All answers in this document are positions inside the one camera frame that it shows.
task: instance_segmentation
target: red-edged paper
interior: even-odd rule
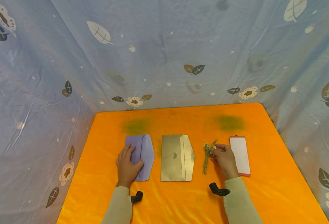
[[[247,142],[244,136],[232,136],[230,137],[230,148],[235,155],[235,163],[239,175],[250,177],[250,166],[247,151]]]

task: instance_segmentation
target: dried plant stem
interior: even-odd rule
[[[207,174],[208,158],[210,156],[213,156],[211,149],[216,148],[216,146],[215,146],[216,142],[217,142],[217,139],[215,139],[211,145],[209,145],[207,142],[203,145],[203,149],[204,149],[206,155],[205,155],[205,159],[204,159],[202,174]]]

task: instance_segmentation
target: long sleeve shirt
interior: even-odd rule
[[[224,207],[229,224],[262,224],[243,180],[226,180],[230,194],[224,196]],[[131,196],[127,187],[116,187],[101,224],[129,224],[132,217]]]

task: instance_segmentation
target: human hand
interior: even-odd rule
[[[130,188],[132,181],[136,178],[138,172],[143,167],[143,161],[140,160],[136,165],[131,163],[131,153],[135,150],[136,146],[131,146],[131,143],[127,144],[120,152],[117,160],[117,175],[118,182],[117,187],[124,186]]]
[[[231,148],[224,144],[216,144],[216,147],[216,149],[211,149],[216,157],[212,157],[210,160],[219,165],[226,180],[239,177],[234,153]]]

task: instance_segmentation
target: blue fabric backdrop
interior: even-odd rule
[[[329,0],[0,0],[0,223],[56,223],[99,111],[245,102],[329,218]]]

